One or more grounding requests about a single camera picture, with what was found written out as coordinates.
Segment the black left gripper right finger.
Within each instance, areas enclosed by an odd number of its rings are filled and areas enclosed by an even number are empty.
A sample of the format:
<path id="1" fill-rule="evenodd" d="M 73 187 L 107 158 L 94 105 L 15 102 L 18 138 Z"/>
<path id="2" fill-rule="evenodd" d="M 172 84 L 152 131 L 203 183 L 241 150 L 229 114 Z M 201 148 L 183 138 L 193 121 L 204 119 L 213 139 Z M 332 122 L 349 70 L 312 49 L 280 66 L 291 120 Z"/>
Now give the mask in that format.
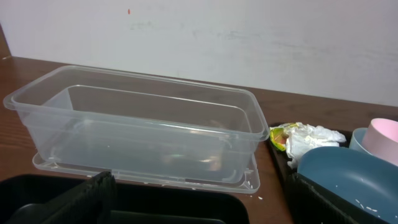
<path id="1" fill-rule="evenodd" d="M 287 205 L 295 223 L 385 223 L 381 218 L 358 208 L 298 173 L 293 173 L 287 178 Z"/>

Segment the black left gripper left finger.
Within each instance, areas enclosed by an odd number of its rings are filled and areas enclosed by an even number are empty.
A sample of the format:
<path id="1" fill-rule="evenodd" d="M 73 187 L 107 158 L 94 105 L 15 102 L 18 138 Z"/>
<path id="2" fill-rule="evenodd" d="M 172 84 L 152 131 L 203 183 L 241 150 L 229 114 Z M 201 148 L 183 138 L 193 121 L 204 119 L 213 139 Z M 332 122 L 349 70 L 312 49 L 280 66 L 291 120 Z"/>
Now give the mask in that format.
<path id="1" fill-rule="evenodd" d="M 18 209 L 6 224 L 109 223 L 116 181 L 106 171 L 43 204 Z"/>

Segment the pink plastic cup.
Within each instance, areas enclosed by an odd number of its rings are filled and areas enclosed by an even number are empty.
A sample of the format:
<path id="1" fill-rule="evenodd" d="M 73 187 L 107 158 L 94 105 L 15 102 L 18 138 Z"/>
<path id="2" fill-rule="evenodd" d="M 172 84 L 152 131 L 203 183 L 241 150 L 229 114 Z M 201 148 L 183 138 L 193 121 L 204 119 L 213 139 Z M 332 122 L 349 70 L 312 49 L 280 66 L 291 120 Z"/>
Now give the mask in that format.
<path id="1" fill-rule="evenodd" d="M 372 155 L 397 165 L 397 121 L 372 119 L 361 144 Z"/>

